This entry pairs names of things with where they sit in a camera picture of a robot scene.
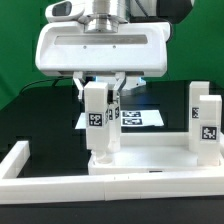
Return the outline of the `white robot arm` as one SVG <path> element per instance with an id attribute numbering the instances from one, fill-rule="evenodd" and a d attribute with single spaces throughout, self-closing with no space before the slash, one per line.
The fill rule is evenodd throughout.
<path id="1" fill-rule="evenodd" d="M 161 77 L 173 26 L 195 0 L 62 0 L 45 10 L 35 64 L 47 76 L 72 76 L 83 97 L 85 79 L 103 77 L 117 100 L 128 77 Z"/>

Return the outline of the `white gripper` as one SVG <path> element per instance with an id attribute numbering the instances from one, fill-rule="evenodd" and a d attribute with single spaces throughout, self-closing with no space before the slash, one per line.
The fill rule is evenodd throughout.
<path id="1" fill-rule="evenodd" d="M 167 71 L 166 43 L 171 36 L 167 22 L 121 24 L 116 33 L 87 33 L 78 22 L 46 25 L 39 36 L 35 63 L 48 76 L 71 76 L 84 99 L 86 74 L 112 75 L 108 102 L 117 100 L 126 74 L 161 77 Z"/>

